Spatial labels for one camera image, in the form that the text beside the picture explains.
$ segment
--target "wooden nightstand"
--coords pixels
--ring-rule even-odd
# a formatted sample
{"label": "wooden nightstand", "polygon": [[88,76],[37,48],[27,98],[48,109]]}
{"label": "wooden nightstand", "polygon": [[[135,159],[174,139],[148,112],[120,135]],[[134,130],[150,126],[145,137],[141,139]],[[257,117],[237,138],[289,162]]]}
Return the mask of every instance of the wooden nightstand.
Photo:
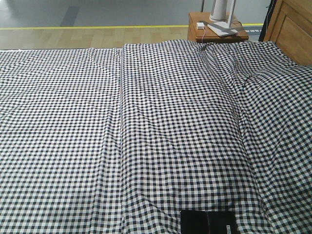
{"label": "wooden nightstand", "polygon": [[204,30],[196,29],[196,23],[200,21],[212,23],[212,21],[209,20],[209,16],[210,16],[210,12],[190,12],[189,13],[189,31],[187,34],[188,40],[196,41],[199,43],[202,43],[202,42],[203,43],[207,43],[207,42],[233,43],[233,42],[248,40],[248,34],[243,29],[241,23],[238,21],[235,21],[236,18],[234,18],[232,26],[235,27],[235,29],[238,31],[237,35],[219,37],[210,28],[205,26],[206,34],[202,40],[202,37],[204,35]]}

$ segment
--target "black notebook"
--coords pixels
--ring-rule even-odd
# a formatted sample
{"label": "black notebook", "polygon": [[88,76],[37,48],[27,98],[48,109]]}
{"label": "black notebook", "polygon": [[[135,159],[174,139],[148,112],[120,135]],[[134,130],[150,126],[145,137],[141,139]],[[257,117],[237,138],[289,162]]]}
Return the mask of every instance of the black notebook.
{"label": "black notebook", "polygon": [[237,234],[235,212],[181,211],[182,234]]}

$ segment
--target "gray floor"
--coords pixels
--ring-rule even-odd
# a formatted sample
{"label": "gray floor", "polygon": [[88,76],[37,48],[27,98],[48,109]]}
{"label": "gray floor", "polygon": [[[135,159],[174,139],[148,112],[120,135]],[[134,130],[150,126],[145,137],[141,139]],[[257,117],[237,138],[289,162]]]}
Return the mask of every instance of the gray floor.
{"label": "gray floor", "polygon": [[[201,0],[0,0],[0,28],[187,25]],[[210,11],[212,0],[205,1]],[[263,23],[270,0],[237,0],[242,23]]]}

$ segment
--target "checkered bedsheet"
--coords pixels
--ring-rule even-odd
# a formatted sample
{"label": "checkered bedsheet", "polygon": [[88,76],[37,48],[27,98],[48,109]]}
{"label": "checkered bedsheet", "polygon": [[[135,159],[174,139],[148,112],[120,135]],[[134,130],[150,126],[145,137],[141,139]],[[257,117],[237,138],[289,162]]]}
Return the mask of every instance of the checkered bedsheet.
{"label": "checkered bedsheet", "polygon": [[[312,68],[271,42],[2,51],[0,64],[0,233],[179,233],[182,209],[235,211],[245,234],[309,232]],[[278,113],[305,124],[286,131],[259,106],[294,90]]]}

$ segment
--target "white charger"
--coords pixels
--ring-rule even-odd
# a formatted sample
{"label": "white charger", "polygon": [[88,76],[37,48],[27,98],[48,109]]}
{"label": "white charger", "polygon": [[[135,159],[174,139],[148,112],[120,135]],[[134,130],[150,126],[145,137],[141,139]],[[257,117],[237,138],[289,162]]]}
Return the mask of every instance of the white charger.
{"label": "white charger", "polygon": [[197,22],[196,26],[197,26],[197,29],[202,29],[202,30],[205,29],[205,24],[203,22]]}

